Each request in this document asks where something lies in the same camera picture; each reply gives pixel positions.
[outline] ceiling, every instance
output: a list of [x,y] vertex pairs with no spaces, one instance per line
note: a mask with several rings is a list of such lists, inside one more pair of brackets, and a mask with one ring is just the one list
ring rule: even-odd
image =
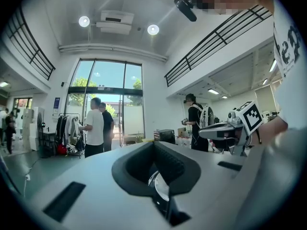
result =
[[[186,31],[190,22],[174,5],[174,0],[45,0],[45,9],[60,46],[77,43],[103,43],[128,46],[165,55],[171,43]],[[101,11],[116,10],[134,14],[129,35],[102,33],[95,26]],[[88,16],[91,26],[78,24]],[[160,32],[150,36],[147,28],[157,24]]]
[[24,90],[35,90],[36,88],[23,79],[19,74],[13,71],[1,58],[0,58],[0,82],[5,81],[9,85],[1,88],[5,92],[17,93]]
[[[269,84],[282,78],[277,65],[269,72],[273,61],[274,44],[270,42],[232,65],[202,78],[177,95],[192,93],[196,97],[218,101],[223,95],[231,97],[260,88],[265,79],[268,79],[266,84]],[[212,94],[208,92],[209,89],[219,94]]]

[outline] man in white t-shirt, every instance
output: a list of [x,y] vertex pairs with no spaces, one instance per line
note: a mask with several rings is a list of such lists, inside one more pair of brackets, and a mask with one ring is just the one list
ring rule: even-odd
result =
[[0,141],[1,145],[4,146],[4,139],[3,139],[3,133],[4,133],[4,127],[5,127],[5,117],[8,115],[9,109],[6,108],[4,111],[0,112]]
[[91,100],[91,111],[86,115],[85,126],[79,127],[80,131],[87,131],[86,146],[84,156],[89,156],[104,152],[104,118],[99,111],[101,100],[97,97]]
[[[244,10],[259,4],[274,16],[274,53],[283,76],[283,83],[276,92],[276,102],[282,111],[274,120],[259,127],[262,144],[268,144],[276,135],[288,128],[307,127],[307,112],[302,103],[307,102],[306,46],[303,39],[278,0],[196,0],[203,8]],[[251,145],[258,145],[257,135],[252,136]]]

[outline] black pants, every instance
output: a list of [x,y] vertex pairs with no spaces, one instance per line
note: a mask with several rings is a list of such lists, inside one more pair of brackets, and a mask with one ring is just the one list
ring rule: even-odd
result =
[[6,132],[6,148],[8,149],[9,153],[12,154],[12,138],[13,133]]
[[112,150],[112,140],[108,137],[104,136],[104,152]]
[[192,149],[198,151],[206,151],[208,152],[209,142],[207,139],[198,137],[197,139],[192,138]]
[[0,128],[0,140],[1,140],[1,144],[3,145],[4,140],[3,140],[3,129]]
[[101,145],[98,146],[93,146],[93,145],[85,145],[85,152],[84,152],[84,156],[85,158],[99,154],[99,153],[103,153],[104,152],[104,144],[102,143]]

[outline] man in black shirt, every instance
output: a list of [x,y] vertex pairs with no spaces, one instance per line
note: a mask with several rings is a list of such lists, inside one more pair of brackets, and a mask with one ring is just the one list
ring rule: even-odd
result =
[[13,122],[14,112],[10,112],[10,115],[7,115],[5,118],[6,124],[6,146],[10,154],[12,154],[12,137],[13,134],[16,134],[14,122]]
[[209,142],[198,134],[201,111],[192,105],[197,105],[201,109],[203,107],[196,102],[196,97],[193,94],[186,96],[186,103],[189,106],[189,121],[185,122],[184,125],[192,125],[192,149],[207,152]]
[[101,102],[99,110],[104,117],[104,152],[111,151],[112,139],[114,138],[114,120],[111,114],[106,110],[106,103]]

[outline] white t-shirt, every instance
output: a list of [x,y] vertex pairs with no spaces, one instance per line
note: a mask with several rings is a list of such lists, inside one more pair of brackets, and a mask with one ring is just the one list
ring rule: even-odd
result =
[[6,111],[0,112],[0,128],[2,128],[2,119],[6,117]]
[[294,21],[279,0],[274,1],[274,54],[283,82],[276,91],[279,113],[288,128],[307,126],[306,46]]
[[104,118],[98,109],[87,113],[85,124],[93,126],[92,130],[87,131],[86,144],[98,146],[104,143]]

